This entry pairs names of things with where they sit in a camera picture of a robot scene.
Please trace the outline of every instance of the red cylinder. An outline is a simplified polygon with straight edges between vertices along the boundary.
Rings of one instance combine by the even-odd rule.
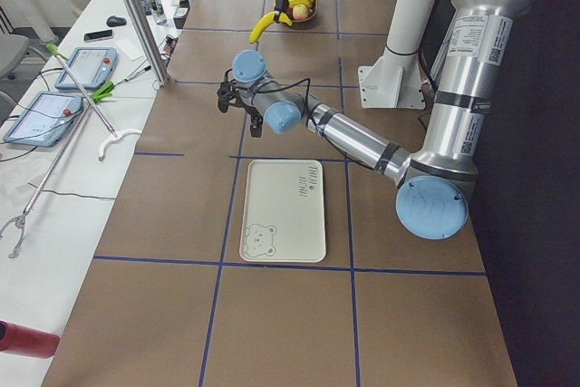
[[[56,352],[59,340],[56,334],[0,321],[0,352],[48,358]]]

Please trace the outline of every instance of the white table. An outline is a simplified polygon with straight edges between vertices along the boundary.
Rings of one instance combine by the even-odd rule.
[[[167,16],[172,17],[175,7],[169,4],[169,0],[163,0],[163,5]],[[105,21],[110,15],[126,17],[127,25],[115,27],[112,40],[84,44],[82,36],[86,32],[106,29]],[[148,18],[160,47],[163,47],[167,34],[177,36],[179,31],[171,19],[165,25],[155,25],[152,18]],[[117,48],[119,61],[111,77],[115,83],[144,61],[141,68],[148,64],[122,0],[90,2],[60,44],[59,51],[70,54],[78,46]],[[131,59],[120,46],[127,52],[130,52],[127,47],[135,49],[141,56]],[[59,66],[51,58],[44,70]],[[46,76],[52,91],[56,77],[57,74]],[[158,88],[153,72],[148,71],[113,90],[113,95],[100,103],[100,108],[116,130],[142,129]],[[45,90],[44,82],[37,79],[21,104],[27,105],[39,91]],[[22,111],[16,108],[13,114]],[[0,127],[0,137],[4,136],[12,122],[7,121]],[[138,136],[128,136],[111,145],[105,160],[99,162],[98,148],[108,135],[97,115],[90,113],[49,179],[46,189],[115,198],[131,162]],[[28,183],[38,184],[58,147],[37,149],[20,159],[0,162],[0,226],[22,213],[34,192]],[[0,145],[3,159],[29,149],[28,146],[14,144]],[[20,236],[20,230],[14,225],[6,230],[4,239],[0,240],[0,319],[62,334],[113,203],[114,199],[79,198],[50,192],[41,194],[26,219],[20,256],[8,258]],[[51,360],[0,353],[0,385],[38,387]]]

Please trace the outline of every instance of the banana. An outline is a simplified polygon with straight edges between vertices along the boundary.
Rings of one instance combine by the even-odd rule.
[[[254,26],[254,29],[252,29],[252,32],[250,34],[250,44],[257,43],[257,40],[260,39],[260,36],[262,36],[262,33],[266,30],[266,28],[272,23],[275,23],[274,20],[275,16],[276,12],[271,12],[264,15],[262,18],[258,20],[256,26]],[[280,13],[279,22],[287,24],[289,26],[292,25],[292,20],[290,20],[290,17],[286,13]]]
[[[296,5],[306,5],[309,8],[312,8],[314,0],[288,0],[288,4],[291,8],[294,8]]]

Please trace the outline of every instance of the blue joint cap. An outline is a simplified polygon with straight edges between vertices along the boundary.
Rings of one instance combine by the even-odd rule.
[[[266,68],[264,57],[256,50],[244,50],[238,53],[232,62],[234,77],[242,83],[261,79],[266,74]]]
[[[276,102],[264,113],[264,121],[276,133],[286,133],[300,122],[302,113],[293,102]]]
[[[435,176],[407,180],[397,192],[397,216],[414,235],[444,239],[468,220],[468,202],[457,186]]]

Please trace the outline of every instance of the computer mouse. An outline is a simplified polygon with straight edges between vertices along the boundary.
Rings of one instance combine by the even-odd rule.
[[[112,15],[107,19],[107,25],[109,27],[124,26],[127,24],[127,20],[123,17],[118,17],[117,15]]]

